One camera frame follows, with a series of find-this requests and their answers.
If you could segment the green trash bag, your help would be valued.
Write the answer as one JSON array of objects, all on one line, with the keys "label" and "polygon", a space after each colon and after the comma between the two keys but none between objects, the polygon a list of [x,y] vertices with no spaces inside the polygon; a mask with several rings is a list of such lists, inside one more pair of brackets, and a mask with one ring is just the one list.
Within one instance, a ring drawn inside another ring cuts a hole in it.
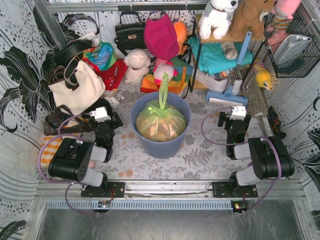
[{"label": "green trash bag", "polygon": [[158,98],[146,103],[135,119],[135,129],[144,138],[154,142],[176,139],[187,128],[185,116],[173,104],[167,102],[169,75],[165,72]]}]

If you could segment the blue trash bin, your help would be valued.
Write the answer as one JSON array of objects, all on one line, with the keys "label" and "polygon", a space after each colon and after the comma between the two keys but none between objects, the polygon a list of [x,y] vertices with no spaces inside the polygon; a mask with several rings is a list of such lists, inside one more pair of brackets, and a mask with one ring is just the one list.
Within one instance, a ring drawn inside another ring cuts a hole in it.
[{"label": "blue trash bin", "polygon": [[130,112],[130,125],[132,127],[133,132],[138,136],[143,149],[149,156],[158,158],[158,159],[167,159],[175,156],[179,151],[179,149],[181,148],[185,135],[191,126],[192,113],[189,108],[189,105],[185,102],[184,99],[182,99],[180,96],[174,93],[169,92],[167,96],[167,102],[177,107],[178,110],[184,115],[186,120],[186,129],[180,136],[178,136],[173,140],[165,141],[165,142],[151,141],[138,133],[136,129],[135,121],[139,113],[146,106],[146,104],[149,101],[155,100],[158,98],[159,98],[158,92],[151,92],[151,93],[146,93],[143,97],[137,100]]}]

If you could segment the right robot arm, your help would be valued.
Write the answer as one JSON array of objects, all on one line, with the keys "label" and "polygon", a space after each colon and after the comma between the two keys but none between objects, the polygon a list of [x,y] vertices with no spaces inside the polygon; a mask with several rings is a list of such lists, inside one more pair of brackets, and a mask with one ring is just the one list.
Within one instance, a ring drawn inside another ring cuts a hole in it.
[{"label": "right robot arm", "polygon": [[267,139],[253,137],[245,143],[251,116],[235,119],[225,112],[219,113],[218,127],[224,127],[227,133],[226,154],[231,160],[251,160],[244,169],[233,172],[228,181],[213,184],[213,196],[216,198],[256,198],[256,183],[277,177],[290,177],[295,166],[282,139],[269,136]]}]

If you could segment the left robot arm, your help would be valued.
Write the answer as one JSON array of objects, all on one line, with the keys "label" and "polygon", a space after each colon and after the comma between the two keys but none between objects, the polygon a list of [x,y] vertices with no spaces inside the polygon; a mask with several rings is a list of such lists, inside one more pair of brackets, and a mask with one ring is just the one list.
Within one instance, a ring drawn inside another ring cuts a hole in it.
[{"label": "left robot arm", "polygon": [[108,163],[113,154],[114,130],[123,126],[119,114],[100,123],[95,130],[95,142],[72,138],[62,140],[48,166],[51,177],[73,181],[82,185],[83,198],[122,198],[124,182],[111,182],[107,174],[90,167],[91,163]]}]

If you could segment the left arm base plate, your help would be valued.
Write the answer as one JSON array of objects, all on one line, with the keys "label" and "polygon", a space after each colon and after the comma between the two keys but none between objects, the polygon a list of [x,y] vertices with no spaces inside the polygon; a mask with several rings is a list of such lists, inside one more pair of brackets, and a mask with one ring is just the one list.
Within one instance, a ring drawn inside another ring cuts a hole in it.
[{"label": "left arm base plate", "polygon": [[81,190],[83,198],[123,198],[125,193],[124,182],[102,183],[101,186],[86,186]]}]

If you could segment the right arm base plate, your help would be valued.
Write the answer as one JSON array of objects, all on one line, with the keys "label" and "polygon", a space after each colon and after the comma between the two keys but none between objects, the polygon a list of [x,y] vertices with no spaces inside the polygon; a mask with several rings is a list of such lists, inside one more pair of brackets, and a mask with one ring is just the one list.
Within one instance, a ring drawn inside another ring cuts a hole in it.
[{"label": "right arm base plate", "polygon": [[215,198],[257,198],[256,185],[230,186],[227,182],[213,182],[212,192]]}]

